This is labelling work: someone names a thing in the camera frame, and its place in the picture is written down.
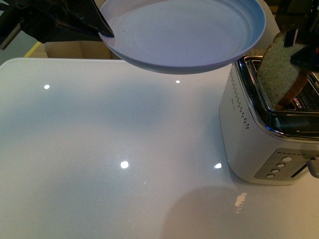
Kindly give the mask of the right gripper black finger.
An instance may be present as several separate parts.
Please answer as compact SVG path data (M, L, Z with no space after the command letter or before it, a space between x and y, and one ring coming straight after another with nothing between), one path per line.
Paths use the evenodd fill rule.
M284 47L292 47L297 39L298 29L292 29L286 32Z
M315 46L306 46L290 58L290 63L309 70L311 72L319 71L319 48Z

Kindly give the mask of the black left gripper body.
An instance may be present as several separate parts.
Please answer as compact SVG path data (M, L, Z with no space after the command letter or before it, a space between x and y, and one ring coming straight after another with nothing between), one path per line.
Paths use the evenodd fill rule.
M2 0L0 48L23 31L41 43L91 41L92 30L80 19L81 0Z

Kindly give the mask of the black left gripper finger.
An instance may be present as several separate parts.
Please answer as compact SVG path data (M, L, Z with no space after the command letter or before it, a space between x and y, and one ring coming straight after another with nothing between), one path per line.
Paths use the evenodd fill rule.
M87 36L100 34L113 38L114 33L93 0L55 0L53 2L59 17L67 29Z

